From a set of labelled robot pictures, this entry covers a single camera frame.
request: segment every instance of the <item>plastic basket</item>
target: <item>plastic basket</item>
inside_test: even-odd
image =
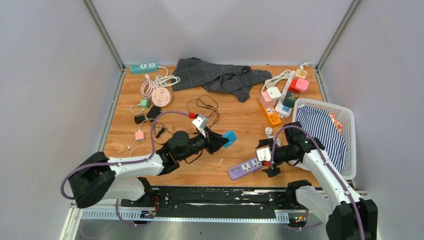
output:
[[[344,156],[344,165],[340,174],[346,180],[352,180],[357,174],[357,144],[355,138],[355,117],[354,113],[346,107],[336,104],[308,99],[298,98],[293,107],[292,121],[296,121],[296,113],[301,105],[310,105],[319,109],[327,110],[336,116],[337,121],[341,123],[341,135],[346,142],[346,154]],[[299,162],[296,167],[308,170],[309,169]]]

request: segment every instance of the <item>gray floor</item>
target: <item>gray floor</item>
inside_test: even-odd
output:
[[[311,215],[308,225],[317,223]],[[328,240],[323,225],[296,232],[275,223],[152,222],[144,227],[127,226],[117,220],[86,220],[83,234],[98,240]],[[78,231],[76,240],[84,240]]]

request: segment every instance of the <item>blue and white striped fabric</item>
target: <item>blue and white striped fabric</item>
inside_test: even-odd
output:
[[[340,172],[345,163],[346,143],[327,110],[310,105],[301,105],[297,108],[296,121],[312,137],[318,138]]]

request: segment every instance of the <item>wooden table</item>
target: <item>wooden table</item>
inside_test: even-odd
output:
[[[172,73],[175,66],[167,66],[169,72]],[[270,71],[273,76],[282,73],[285,70],[296,70],[297,66],[252,66],[253,69]],[[306,92],[300,94],[301,98],[316,99],[322,101],[320,89],[312,67],[306,67],[308,72],[307,80],[309,88]],[[159,72],[150,73],[151,79],[155,79],[156,75],[165,75],[165,70],[160,69]],[[138,131],[139,125],[134,122],[134,114],[130,111],[130,106],[140,103],[142,99],[140,88],[145,80],[144,74],[132,75],[128,70],[123,81],[116,111],[113,116],[109,135],[104,148],[106,156],[109,157],[129,157],[130,151],[128,144],[134,136],[134,132]],[[277,87],[282,90],[286,84],[285,80],[280,81]],[[228,130],[235,132],[237,141],[228,148],[221,148],[214,155],[204,151],[203,155],[194,163],[186,164],[180,162],[180,168],[170,174],[162,176],[143,176],[147,177],[152,185],[166,186],[243,186],[243,187],[285,187],[288,183],[297,180],[308,180],[314,187],[319,187],[318,181],[309,172],[298,167],[282,164],[281,174],[269,178],[263,171],[256,171],[241,177],[237,180],[231,180],[228,169],[238,165],[248,159],[255,157],[255,147],[258,140],[266,138],[265,128],[269,127],[264,113],[259,106],[260,91],[263,84],[256,84],[249,92],[250,98],[246,102],[239,102],[232,94],[206,92],[203,88],[196,87],[181,91],[172,92],[172,102],[170,105],[163,107],[163,111],[175,110],[187,113],[186,104],[189,100],[196,99],[201,95],[208,94],[218,102],[219,121],[212,127],[212,130],[219,134],[224,134]],[[139,107],[132,108],[134,112],[139,112]],[[195,103],[190,104],[190,110],[195,113],[210,114],[208,110],[199,108]],[[188,133],[195,132],[196,129],[191,120],[186,116],[177,114],[166,114],[161,117],[160,122],[165,124],[171,132],[186,131]],[[210,121],[214,120],[214,115],[210,117]],[[283,125],[290,123],[292,118],[284,118],[279,127],[273,129],[275,134]],[[141,127],[146,133],[146,138],[150,139],[150,125],[144,123]],[[158,143],[164,143],[172,135],[164,133],[163,137],[158,138]],[[284,133],[279,137],[283,144],[287,144]],[[131,149],[140,145],[135,140],[131,143]],[[132,156],[142,156],[150,154],[152,146],[150,143],[136,149]]]

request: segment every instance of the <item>white wall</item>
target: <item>white wall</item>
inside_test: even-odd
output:
[[[323,71],[331,102],[355,114],[355,180],[377,203],[384,240],[424,235],[423,9],[362,1]]]
[[[94,0],[125,64],[316,64],[352,0]]]
[[[82,1],[1,1],[1,239],[59,238],[60,183],[96,150],[118,78]]]

